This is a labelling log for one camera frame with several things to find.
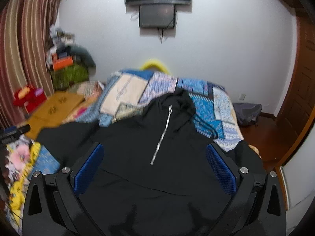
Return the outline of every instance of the wall outlet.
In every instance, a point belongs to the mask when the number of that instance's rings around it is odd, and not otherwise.
[[[245,99],[245,96],[246,96],[246,95],[245,95],[244,93],[241,93],[241,94],[239,95],[239,98],[238,98],[238,99],[239,99],[239,100],[244,100],[244,99]]]

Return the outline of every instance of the silver zipper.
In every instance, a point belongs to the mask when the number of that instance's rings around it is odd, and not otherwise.
[[[157,148],[156,148],[156,150],[155,150],[155,152],[154,152],[154,154],[153,154],[153,156],[152,156],[152,160],[151,160],[151,163],[150,163],[151,165],[153,165],[153,163],[154,163],[155,157],[156,157],[156,155],[158,154],[158,150],[160,149],[160,145],[161,145],[162,140],[163,140],[163,138],[164,138],[164,135],[165,135],[165,133],[166,133],[166,131],[167,131],[167,127],[169,126],[169,121],[170,121],[171,113],[172,113],[172,105],[170,105],[170,107],[169,107],[169,116],[167,117],[167,122],[166,122],[165,130],[163,131],[163,134],[161,135],[161,138],[160,138],[160,141],[159,141],[159,143],[158,143],[158,145],[157,145]]]

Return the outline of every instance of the orange box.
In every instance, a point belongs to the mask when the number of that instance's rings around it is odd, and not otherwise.
[[[63,69],[64,67],[67,66],[72,66],[73,65],[73,59],[72,56],[67,56],[61,59],[57,59],[56,61],[53,62],[53,69],[54,71]]]

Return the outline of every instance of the yellow fabric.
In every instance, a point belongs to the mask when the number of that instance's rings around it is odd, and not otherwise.
[[[145,62],[142,67],[140,67],[140,70],[148,70],[148,69],[158,69],[160,72],[163,72],[167,75],[169,75],[169,71],[167,68],[158,60],[149,60]]]
[[[21,217],[21,205],[25,201],[25,196],[22,192],[23,183],[29,173],[32,171],[35,161],[39,155],[39,151],[41,149],[41,145],[38,142],[35,142],[30,149],[30,160],[26,163],[23,172],[20,175],[18,181],[15,181],[10,188],[10,209],[12,210],[14,219],[17,223],[19,223],[19,217]]]

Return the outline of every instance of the backpack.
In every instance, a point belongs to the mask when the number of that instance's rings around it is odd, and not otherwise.
[[[262,105],[250,103],[233,103],[233,106],[238,125],[249,126],[257,124],[258,115],[262,110]]]

